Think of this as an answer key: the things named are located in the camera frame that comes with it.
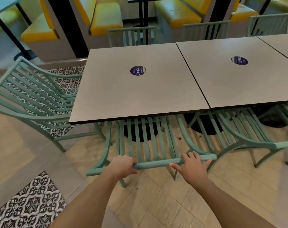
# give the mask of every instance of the purple sticker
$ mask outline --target purple sticker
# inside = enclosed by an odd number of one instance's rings
[[[146,72],[146,69],[143,66],[135,66],[130,69],[132,75],[140,76]]]
[[[248,64],[248,60],[246,60],[244,57],[232,57],[232,61],[238,65]]]

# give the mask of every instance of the floor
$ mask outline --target floor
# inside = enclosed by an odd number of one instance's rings
[[[170,122],[179,152],[186,152],[188,147],[175,118],[171,117]],[[92,129],[93,125],[86,124],[67,134]],[[276,139],[288,139],[288,130],[268,129]],[[193,136],[204,150],[202,136]],[[66,153],[22,122],[0,114],[0,207],[42,171],[67,203],[94,181],[96,177],[86,177],[85,172],[98,161],[103,141],[89,136],[61,143]],[[229,153],[212,168],[209,178],[278,228],[288,228],[288,166],[283,162],[288,149],[254,168],[253,159],[265,153],[263,149]],[[127,188],[117,184],[112,192],[103,228],[220,227],[205,201],[179,174],[174,181],[165,168],[148,169],[127,177],[125,182]]]

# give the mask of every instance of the table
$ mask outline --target table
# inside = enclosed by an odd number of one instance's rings
[[[91,49],[69,123],[205,109],[209,106],[175,43]]]
[[[128,0],[128,3],[139,3],[139,18],[140,18],[140,25],[136,25],[135,27],[142,27],[142,26],[148,26],[148,2],[149,1],[158,1],[158,0]],[[142,2],[144,2],[144,25],[143,25],[143,7]],[[146,38],[148,38],[148,30],[145,30]]]
[[[9,7],[16,5],[18,10],[21,12],[23,18],[26,20],[28,25],[31,25],[31,21],[24,12],[21,5],[18,3],[20,0],[0,0],[0,13]],[[36,55],[32,52],[32,50],[26,50],[22,44],[18,41],[18,39],[14,36],[14,34],[10,31],[10,29],[6,26],[6,24],[0,18],[0,26],[5,31],[5,33],[9,36],[9,38],[14,42],[14,44],[21,50],[20,53],[14,56],[14,60],[16,60],[19,56],[25,57],[27,60],[32,60],[36,57]]]
[[[177,45],[211,108],[288,102],[288,59],[259,38]]]
[[[288,34],[259,36],[258,38],[288,58]]]

